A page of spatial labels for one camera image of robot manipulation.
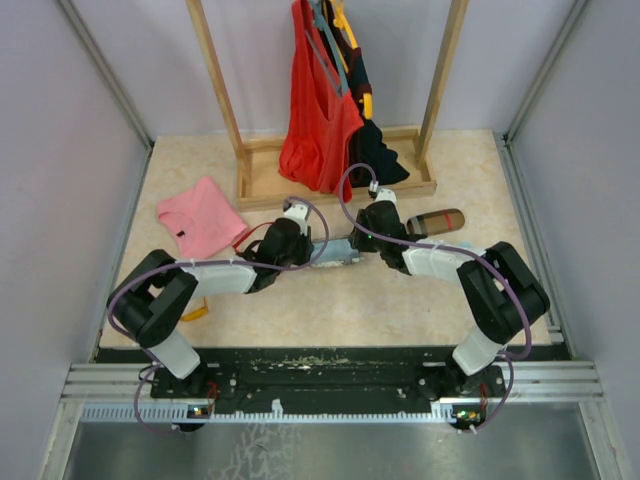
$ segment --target wooden frame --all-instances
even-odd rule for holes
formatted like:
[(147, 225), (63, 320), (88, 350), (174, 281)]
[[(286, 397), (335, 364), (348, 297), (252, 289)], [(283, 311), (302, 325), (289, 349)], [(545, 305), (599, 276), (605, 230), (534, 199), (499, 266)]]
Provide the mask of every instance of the wooden frame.
[[(312, 192), (300, 183), (286, 180), (278, 173), (278, 158), (284, 136), (270, 136), (244, 140), (238, 130), (231, 101), (224, 83), (211, 31), (201, 0), (186, 0), (189, 14), (198, 37), (211, 83), (220, 105), (229, 140), (238, 161), (236, 205), (240, 211), (278, 208), (288, 195), (304, 196), (314, 203), (337, 201), (333, 194)], [(410, 176), (395, 184), (398, 198), (433, 195), (436, 178), (428, 156), (428, 147), (440, 110), (440, 102), (453, 63), (453, 55), (460, 37), (469, 0), (451, 0), (431, 90), (424, 113), (422, 127), (396, 127), (382, 129), (384, 141), (398, 152), (398, 161)], [(354, 188), (354, 200), (368, 198), (367, 188)]]

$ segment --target red garment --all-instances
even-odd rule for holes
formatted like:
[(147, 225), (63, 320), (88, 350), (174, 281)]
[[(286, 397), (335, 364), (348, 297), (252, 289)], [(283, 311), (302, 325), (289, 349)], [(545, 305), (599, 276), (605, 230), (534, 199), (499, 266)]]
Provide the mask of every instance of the red garment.
[[(311, 190), (339, 195), (340, 177), (349, 166), (349, 139), (362, 127), (362, 119), (351, 92), (338, 96), (309, 44), (305, 30), (321, 53), (334, 84), (340, 85), (338, 73), (313, 26), (308, 0), (295, 0), (291, 12), (296, 51), (291, 73), (291, 118), (280, 153), (280, 174)], [(347, 180), (345, 201), (351, 196), (351, 183)]]

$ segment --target wall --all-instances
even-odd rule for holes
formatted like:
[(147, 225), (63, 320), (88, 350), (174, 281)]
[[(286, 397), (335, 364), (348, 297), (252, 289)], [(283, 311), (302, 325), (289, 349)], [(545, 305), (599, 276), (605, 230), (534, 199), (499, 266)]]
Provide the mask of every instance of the wall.
[[(292, 0), (203, 0), (243, 130), (286, 131)], [(75, 0), (152, 136), (224, 130), (182, 0)], [(470, 2), (438, 128), (491, 128), (513, 118), (571, 0)], [(381, 125), (420, 124), (448, 0), (348, 0)]]
[(515, 151), (580, 354), (640, 474), (640, 3), (592, 2)]
[(144, 153), (53, 1), (5, 2), (0, 71), (0, 470), (31, 479)]

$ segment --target wooden pole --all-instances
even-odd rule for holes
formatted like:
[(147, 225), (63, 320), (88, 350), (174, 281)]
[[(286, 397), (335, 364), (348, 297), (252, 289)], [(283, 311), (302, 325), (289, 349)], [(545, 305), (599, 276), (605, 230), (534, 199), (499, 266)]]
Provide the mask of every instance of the wooden pole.
[(216, 55), (216, 49), (213, 46), (213, 39), (211, 38), (211, 31), (209, 30), (209, 24), (207, 23), (207, 17), (205, 16), (204, 9), (202, 8), (201, 0), (186, 0), (187, 7), (189, 8), (189, 14), (191, 15), (191, 21), (193, 22), (193, 28), (196, 31), (198, 37), (198, 43), (204, 56), (204, 61), (207, 64), (207, 70), (209, 71), (209, 77), (211, 77), (211, 83), (213, 89), (216, 92), (218, 104), (220, 105), (220, 112), (224, 118), (224, 123), (229, 132), (229, 140), (233, 145), (233, 150), (238, 160), (238, 186), (241, 191), (238, 192), (238, 196), (245, 196), (249, 194), (249, 187), (251, 185), (251, 164), (247, 158), (247, 154), (242, 144), (242, 137), (238, 130), (238, 124), (236, 123), (236, 117), (233, 114), (231, 108), (231, 101), (229, 100), (229, 94), (227, 93), (227, 87), (224, 84), (224, 78), (222, 76), (222, 69), (218, 63), (218, 56)]
[(424, 112), (424, 120), (420, 129), (420, 138), (416, 146), (416, 162), (418, 165), (424, 163), (429, 149), (429, 142), (433, 135), (433, 129), (438, 118), (440, 110), (440, 102), (444, 95), (444, 89), (447, 86), (447, 78), (449, 70), (453, 63), (453, 56), (460, 38), (460, 30), (464, 22), (464, 14), (467, 11), (469, 0), (451, 0), (449, 7), (449, 16), (447, 24), (442, 35), (442, 43), (440, 44), (440, 53), (438, 54), (438, 62), (436, 70), (433, 73), (433, 81), (431, 82), (431, 90), (429, 91), (429, 100), (427, 101), (427, 109)]

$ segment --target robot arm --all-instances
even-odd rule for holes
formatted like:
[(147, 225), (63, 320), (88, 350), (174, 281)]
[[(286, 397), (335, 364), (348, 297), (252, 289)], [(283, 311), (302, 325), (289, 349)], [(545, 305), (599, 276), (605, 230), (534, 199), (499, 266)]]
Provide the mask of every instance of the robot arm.
[[(375, 192), (375, 201), (358, 212), (357, 222), (385, 236), (416, 243), (433, 243), (424, 236), (407, 233), (396, 210), (396, 197), (389, 189)], [(476, 260), (456, 252), (398, 245), (371, 238), (354, 229), (351, 246), (359, 251), (378, 252), (390, 268), (412, 276), (435, 277), (459, 285), (465, 292), (476, 325), (453, 352), (455, 364), (464, 375), (474, 375), (522, 330), (522, 321), (511, 299), (496, 285), (489, 272)], [(467, 248), (491, 263), (509, 282), (529, 322), (533, 324), (549, 310), (549, 298), (520, 255), (510, 244), (499, 242), (486, 249)]]
[[(294, 203), (269, 227), (263, 240), (253, 242), (240, 258), (289, 267), (309, 261), (313, 251), (309, 209)], [(164, 250), (149, 253), (109, 297), (111, 304), (124, 285), (158, 267), (175, 263)], [(265, 267), (234, 264), (183, 267), (158, 273), (126, 291), (113, 307), (114, 316), (129, 335), (178, 379), (202, 376), (196, 351), (176, 329), (192, 298), (221, 293), (254, 293), (275, 281), (281, 272)], [(150, 289), (159, 289), (154, 294)]]

